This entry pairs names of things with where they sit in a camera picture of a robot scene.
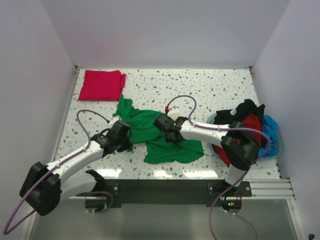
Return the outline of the green t-shirt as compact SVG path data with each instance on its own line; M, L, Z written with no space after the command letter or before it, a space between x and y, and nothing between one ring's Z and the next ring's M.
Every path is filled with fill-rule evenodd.
M133 145L145 144L147 155L144 162L148 164L162 164L179 162L189 164L204 155L202 143L198 140L185 140L180 143L166 142L165 135L153 126L160 116L159 111L138 109L133 106L131 99L120 96L116 112L131 128L130 142Z

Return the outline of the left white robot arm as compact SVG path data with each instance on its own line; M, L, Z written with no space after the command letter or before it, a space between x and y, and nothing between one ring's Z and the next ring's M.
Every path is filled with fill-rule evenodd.
M48 164L37 162L30 168L19 195L40 215L51 213L63 200L78 194L102 195L109 200L105 179L93 169L86 170L88 180L68 183L87 165L115 152L121 153L132 147L131 127L122 120L113 119L108 127L88 138L76 151Z

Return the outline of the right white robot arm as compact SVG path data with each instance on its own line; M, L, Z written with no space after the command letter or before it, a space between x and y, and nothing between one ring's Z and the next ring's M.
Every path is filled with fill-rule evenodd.
M153 122L153 126L164 134L168 143L195 140L222 148L230 162L222 189L230 197L241 190L240 183L261 148L260 142L252 134L256 130L249 130L238 121L230 125L214 125L193 122L182 116L174 120L168 114L162 113Z

